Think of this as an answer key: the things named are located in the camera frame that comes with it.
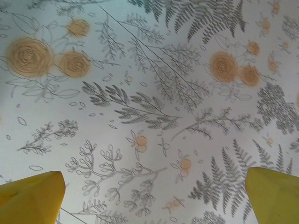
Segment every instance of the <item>rose illustration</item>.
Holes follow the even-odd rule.
[[[51,48],[35,39],[23,38],[13,42],[6,52],[8,65],[25,77],[37,77],[49,71],[53,63]]]
[[[256,42],[249,42],[247,50],[251,55],[258,55],[260,53],[260,47]]]
[[[74,20],[69,26],[67,26],[67,29],[70,34],[82,37],[86,36],[89,31],[89,24],[85,20]]]
[[[85,76],[90,69],[88,59],[78,52],[68,52],[59,56],[58,59],[55,60],[55,64],[61,72],[70,77]]]
[[[249,65],[241,69],[240,76],[247,86],[256,86],[260,79],[257,69]]]
[[[220,82],[229,83],[234,80],[238,65],[235,59],[225,52],[218,52],[210,60],[211,73]]]

